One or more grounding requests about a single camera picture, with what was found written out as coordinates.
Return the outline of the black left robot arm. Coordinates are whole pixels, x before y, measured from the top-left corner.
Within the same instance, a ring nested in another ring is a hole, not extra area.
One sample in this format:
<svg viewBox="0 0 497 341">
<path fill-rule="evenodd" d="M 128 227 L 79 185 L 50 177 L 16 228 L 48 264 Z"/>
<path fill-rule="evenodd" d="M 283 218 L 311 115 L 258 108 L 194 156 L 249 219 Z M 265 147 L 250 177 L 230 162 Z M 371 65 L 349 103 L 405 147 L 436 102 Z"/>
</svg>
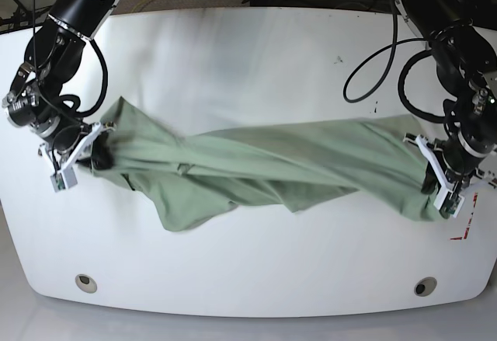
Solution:
<svg viewBox="0 0 497 341">
<path fill-rule="evenodd" d="M 409 27 L 427 43 L 401 70 L 399 98 L 413 115 L 443 125 L 447 139 L 434 145 L 437 164 L 461 191 L 496 146 L 496 52 L 458 0 L 397 2 Z M 410 69 L 428 57 L 436 62 L 440 84 L 453 96 L 444 100 L 441 116 L 414 107 L 405 94 Z"/>
</svg>

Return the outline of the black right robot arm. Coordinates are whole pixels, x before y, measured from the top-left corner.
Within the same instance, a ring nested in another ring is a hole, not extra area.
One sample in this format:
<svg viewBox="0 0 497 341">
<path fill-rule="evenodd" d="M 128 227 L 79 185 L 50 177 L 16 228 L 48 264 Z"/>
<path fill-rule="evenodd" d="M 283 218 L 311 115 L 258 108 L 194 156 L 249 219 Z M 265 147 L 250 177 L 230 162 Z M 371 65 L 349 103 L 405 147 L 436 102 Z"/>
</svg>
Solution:
<svg viewBox="0 0 497 341">
<path fill-rule="evenodd" d="M 120 0 L 56 0 L 43 25 L 33 31 L 2 107 L 12 125 L 29 126 L 49 148 L 55 171 L 56 157 L 70 155 L 92 131 L 84 119 L 106 98 L 109 72 L 94 37 Z M 62 94 L 63 85 L 76 74 L 85 45 L 91 45 L 102 69 L 102 84 L 95 104 L 80 110 L 81 100 Z"/>
</svg>

